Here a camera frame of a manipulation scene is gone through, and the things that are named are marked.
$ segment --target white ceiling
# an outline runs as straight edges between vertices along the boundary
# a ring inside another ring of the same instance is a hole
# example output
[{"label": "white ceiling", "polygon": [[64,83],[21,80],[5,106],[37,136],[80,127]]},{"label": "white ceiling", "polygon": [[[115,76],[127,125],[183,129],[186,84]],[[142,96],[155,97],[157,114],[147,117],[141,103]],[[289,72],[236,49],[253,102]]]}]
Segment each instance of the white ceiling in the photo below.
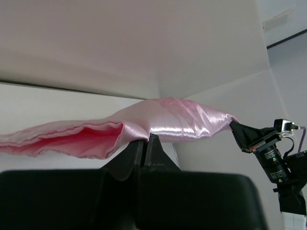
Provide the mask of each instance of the white ceiling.
[{"label": "white ceiling", "polygon": [[306,0],[257,0],[257,5],[261,21],[265,21],[295,5],[295,11],[287,24],[265,32],[267,46],[307,29]]},{"label": "white ceiling", "polygon": [[0,0],[0,75],[185,97],[269,67],[254,0]]}]

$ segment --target white panel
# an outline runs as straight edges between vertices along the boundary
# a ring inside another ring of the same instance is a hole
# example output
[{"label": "white panel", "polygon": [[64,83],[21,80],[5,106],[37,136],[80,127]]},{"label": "white panel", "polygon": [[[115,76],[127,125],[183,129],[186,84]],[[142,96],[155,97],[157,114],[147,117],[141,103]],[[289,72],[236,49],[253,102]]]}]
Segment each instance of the white panel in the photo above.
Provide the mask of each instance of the white panel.
[{"label": "white panel", "polygon": [[[225,110],[247,126],[272,127],[274,119],[287,118],[269,70],[206,90],[188,99]],[[281,152],[288,150],[278,145]],[[238,173],[248,176],[259,190],[271,230],[283,229],[276,186],[267,178],[256,157],[242,153],[230,131],[207,140],[175,145],[182,169],[189,171]]]},{"label": "white panel", "polygon": [[254,0],[0,0],[0,75],[185,97],[269,67]]},{"label": "white panel", "polygon": [[287,24],[264,34],[267,46],[307,29],[306,0],[257,0],[257,5],[261,21],[265,21],[295,5],[295,11]]},{"label": "white panel", "polygon": [[284,227],[285,227],[286,230],[288,228],[293,229],[294,228],[294,214],[284,212],[283,213],[283,222],[284,222]]},{"label": "white panel", "polygon": [[294,229],[306,230],[306,216],[294,214]]},{"label": "white panel", "polygon": [[[0,133],[7,134],[52,121],[104,118],[139,101],[0,84]],[[165,143],[163,148],[177,164],[173,145]],[[52,151],[35,158],[0,153],[0,172],[11,169],[100,168],[123,149],[108,160],[79,159]]]}]

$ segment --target pink cloth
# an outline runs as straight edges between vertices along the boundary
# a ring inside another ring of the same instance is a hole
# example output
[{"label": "pink cloth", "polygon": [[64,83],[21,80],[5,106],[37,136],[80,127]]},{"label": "pink cloth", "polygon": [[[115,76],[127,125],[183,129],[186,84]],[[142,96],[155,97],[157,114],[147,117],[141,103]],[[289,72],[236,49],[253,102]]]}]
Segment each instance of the pink cloth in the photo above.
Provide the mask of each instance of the pink cloth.
[{"label": "pink cloth", "polygon": [[0,135],[0,151],[37,156],[54,150],[78,158],[105,159],[131,141],[157,134],[162,142],[209,138],[230,129],[228,113],[175,98],[141,101],[99,120],[58,121]]}]

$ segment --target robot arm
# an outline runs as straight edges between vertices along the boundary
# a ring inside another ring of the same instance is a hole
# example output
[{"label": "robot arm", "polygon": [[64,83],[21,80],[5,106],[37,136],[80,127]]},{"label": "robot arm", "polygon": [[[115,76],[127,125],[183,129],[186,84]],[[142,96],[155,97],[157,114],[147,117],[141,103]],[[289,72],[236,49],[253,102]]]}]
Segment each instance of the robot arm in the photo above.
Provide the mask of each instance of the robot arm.
[{"label": "robot arm", "polygon": [[[301,151],[306,128],[298,127],[289,120],[278,119],[274,127],[256,129],[238,122],[230,124],[238,146],[243,152],[254,153],[269,180],[277,184],[274,192],[279,195],[280,211],[306,216],[306,204],[302,188],[307,183],[307,151]],[[304,129],[299,152],[282,157],[276,143],[289,138],[293,131]]]}]

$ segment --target shiny fabric highlight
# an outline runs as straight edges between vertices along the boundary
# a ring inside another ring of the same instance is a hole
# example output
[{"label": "shiny fabric highlight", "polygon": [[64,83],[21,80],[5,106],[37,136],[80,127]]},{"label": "shiny fabric highlight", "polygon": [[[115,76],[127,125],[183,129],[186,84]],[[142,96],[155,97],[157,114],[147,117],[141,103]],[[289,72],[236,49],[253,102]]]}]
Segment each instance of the shiny fabric highlight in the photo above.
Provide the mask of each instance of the shiny fabric highlight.
[{"label": "shiny fabric highlight", "polygon": [[229,129],[232,115],[175,98],[150,99],[99,120],[58,121],[0,135],[0,151],[37,156],[54,150],[78,158],[108,158],[131,141],[157,134],[162,142],[209,138]]}]

